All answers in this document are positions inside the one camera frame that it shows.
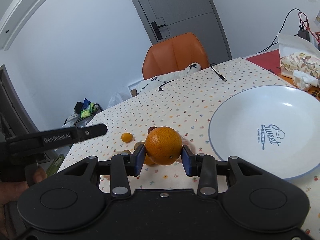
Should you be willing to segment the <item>person's left hand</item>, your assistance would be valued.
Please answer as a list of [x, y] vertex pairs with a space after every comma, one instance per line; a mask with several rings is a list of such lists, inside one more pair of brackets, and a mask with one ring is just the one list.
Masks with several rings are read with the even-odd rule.
[[[47, 174], [43, 168], [39, 167], [33, 174], [33, 182], [39, 183], [47, 178]], [[5, 227], [4, 205], [9, 202], [15, 202], [19, 196], [28, 189], [26, 181], [22, 182], [1, 182], [1, 234], [4, 237], [8, 236], [8, 231]]]

